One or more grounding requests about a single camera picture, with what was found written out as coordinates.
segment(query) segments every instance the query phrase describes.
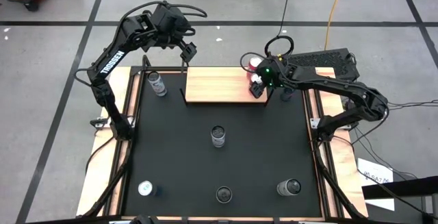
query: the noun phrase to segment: wooden frame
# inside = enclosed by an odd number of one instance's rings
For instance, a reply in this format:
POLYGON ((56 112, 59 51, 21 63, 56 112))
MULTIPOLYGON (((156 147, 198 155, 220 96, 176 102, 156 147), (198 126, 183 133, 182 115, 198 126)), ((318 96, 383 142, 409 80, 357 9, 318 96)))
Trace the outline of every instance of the wooden frame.
MULTIPOLYGON (((334 71, 332 68, 316 68, 317 74, 324 76, 334 77, 334 71)), ((119 110, 123 110, 125 104, 125 96, 128 92, 128 81, 130 78, 131 67, 117 67, 112 72, 109 82, 112 86, 114 94, 116 95, 116 105, 119 110)), ((140 75, 133 76, 133 83, 131 92, 131 98, 127 102, 129 107, 127 107, 127 114, 134 115, 135 104, 138 96, 140 86, 140 75)), ((321 103, 324 113, 327 115, 336 115, 343 112, 340 96, 334 95, 327 92, 320 92, 321 103)), ((316 97, 314 91, 309 91, 310 98, 310 108, 313 117, 318 117, 316 97)), ((102 116, 106 116, 106 111, 102 111, 102 116)), ((335 132, 336 136, 344 138, 350 141, 350 136, 347 131, 338 130, 335 132)), ((94 140, 93 151, 104 143, 108 138, 112 136, 112 132, 109 128, 104 128, 99 131, 94 140)), ((127 148, 127 141, 124 141, 121 145, 120 155, 118 159, 118 165, 120 166, 125 157, 125 151, 127 148)), ((326 164, 325 151, 320 147, 321 154, 326 164)), ((116 141, 111 141, 108 146, 104 147, 100 152, 98 152, 90 163, 88 172, 83 185, 83 190, 81 194, 81 199, 79 201, 79 207, 77 214, 83 214, 88 211, 94 202, 100 197, 103 189, 108 185, 110 178, 110 173, 112 169, 112 162, 116 153, 116 141)), ((346 144, 338 138, 334 138, 331 141, 331 154, 333 157, 333 164, 336 170, 337 181, 339 187, 343 190, 349 200, 353 205, 362 213, 364 216, 368 215, 365 199, 363 198, 361 182, 359 178, 359 172, 357 171, 357 165, 355 161, 355 156, 352 151, 352 147, 346 144)), ((117 214, 118 201, 120 199, 120 194, 122 192, 120 180, 114 189, 113 195, 111 196, 111 206, 109 207, 109 215, 117 214)), ((335 199, 333 191, 327 182, 326 184, 326 196, 328 199, 328 208, 330 210, 331 217, 337 217, 335 199)), ((343 209, 344 216, 348 218, 348 213, 343 209)), ((160 220, 167 221, 178 221, 181 217, 177 216, 159 216, 160 220)), ((273 221, 273 218, 229 218, 229 217, 189 217, 189 221, 216 221, 216 220, 230 220, 230 221, 273 221)), ((296 217, 296 218, 280 218, 280 221, 323 221, 324 218, 306 218, 306 217, 296 217)))

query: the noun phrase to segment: wooden block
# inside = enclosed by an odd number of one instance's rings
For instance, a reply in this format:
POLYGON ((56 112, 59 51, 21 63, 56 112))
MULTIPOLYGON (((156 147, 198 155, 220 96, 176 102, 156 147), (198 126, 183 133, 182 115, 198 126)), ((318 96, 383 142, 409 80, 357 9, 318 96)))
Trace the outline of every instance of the wooden block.
POLYGON ((187 102, 264 103, 266 90, 258 99, 249 91, 246 71, 241 67, 189 67, 187 102))

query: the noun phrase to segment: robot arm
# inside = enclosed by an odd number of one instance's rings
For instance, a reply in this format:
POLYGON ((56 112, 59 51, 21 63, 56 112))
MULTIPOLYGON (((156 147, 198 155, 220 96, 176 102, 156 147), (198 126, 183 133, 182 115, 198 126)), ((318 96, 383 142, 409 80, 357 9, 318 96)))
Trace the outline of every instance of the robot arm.
POLYGON ((196 54, 196 46, 191 42, 186 44, 184 36, 193 36, 195 30, 191 27, 185 15, 207 17, 201 9, 188 5, 173 5, 166 1, 152 2, 140 6, 158 4, 155 11, 144 11, 141 15, 124 15, 116 30, 116 35, 111 45, 104 50, 99 59, 87 70, 92 86, 94 98, 104 107, 111 118, 110 127, 114 137, 118 140, 128 140, 132 136, 131 125, 127 117, 121 114, 116 106, 106 77, 130 52, 139 49, 147 52, 151 47, 179 47, 182 50, 181 58, 188 63, 196 54), (192 8, 200 12, 184 14, 179 8, 192 8))
POLYGON ((316 89, 350 98, 355 107, 336 116, 323 116, 316 130, 318 140, 331 140, 335 130, 356 121, 378 121, 385 117, 387 99, 374 88, 361 82, 349 82, 324 77, 308 69, 288 64, 287 56, 269 56, 257 67, 255 73, 261 77, 259 83, 253 82, 250 91, 259 98, 265 87, 288 87, 299 90, 316 89))

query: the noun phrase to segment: white paper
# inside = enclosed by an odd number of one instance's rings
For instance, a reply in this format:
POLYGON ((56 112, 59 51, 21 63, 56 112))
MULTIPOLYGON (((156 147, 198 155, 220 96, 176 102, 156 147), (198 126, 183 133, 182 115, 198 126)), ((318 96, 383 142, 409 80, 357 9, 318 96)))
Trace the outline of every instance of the white paper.
MULTIPOLYGON (((393 173, 390 169, 385 166, 368 162, 367 160, 359 158, 357 160, 357 168, 368 177, 376 180, 377 182, 384 184, 393 182, 393 173)), ((362 186, 375 185, 376 183, 367 177, 361 175, 361 183, 362 186)), ((373 199, 373 200, 365 200, 366 203, 372 204, 374 206, 378 206, 380 208, 384 208, 387 210, 394 211, 394 199, 373 199)))

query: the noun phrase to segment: concrete floor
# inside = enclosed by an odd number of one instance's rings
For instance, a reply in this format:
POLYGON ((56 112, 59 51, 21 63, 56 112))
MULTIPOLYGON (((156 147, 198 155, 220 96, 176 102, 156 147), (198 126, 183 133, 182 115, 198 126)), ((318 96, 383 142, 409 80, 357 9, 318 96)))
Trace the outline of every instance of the concrete floor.
MULTIPOLYGON (((95 61, 113 36, 115 27, 95 21, 118 21, 127 10, 149 1, 154 0, 46 0, 33 13, 0 0, 0 223, 75 216, 94 140, 88 121, 100 114, 100 107, 89 89, 77 82, 72 85, 68 76, 95 61)), ((206 20, 216 23, 196 27, 190 39, 198 46, 193 65, 237 66, 243 53, 262 53, 279 29, 271 22, 251 26, 251 21, 280 21, 285 0, 168 1, 203 8, 209 14, 206 20), (244 26, 227 21, 243 21, 244 26)), ((289 0, 285 20, 327 21, 332 4, 333 0, 289 0)), ((407 0, 339 0, 334 21, 360 23, 331 28, 329 49, 347 47, 355 53, 359 80, 394 103, 438 97, 438 69, 432 57, 436 49, 426 46, 429 36, 438 43, 438 23, 429 23, 438 21, 438 0, 413 4, 427 23, 413 16, 407 0), (384 21, 400 23, 385 27, 389 23, 379 23, 384 21)), ((284 28, 295 40, 294 53, 322 50, 325 26, 301 25, 305 26, 284 28)), ((274 46, 279 53, 283 48, 281 43, 274 46)), ((139 65, 141 55, 129 54, 122 65, 139 65)), ((148 54, 155 66, 179 65, 178 55, 177 50, 157 49, 148 54)), ((399 171, 436 175, 437 120, 438 109, 397 110, 368 138, 377 154, 399 171)), ((360 128, 368 131, 374 125, 362 122, 360 128)), ((360 145, 356 156, 372 160, 360 145)))

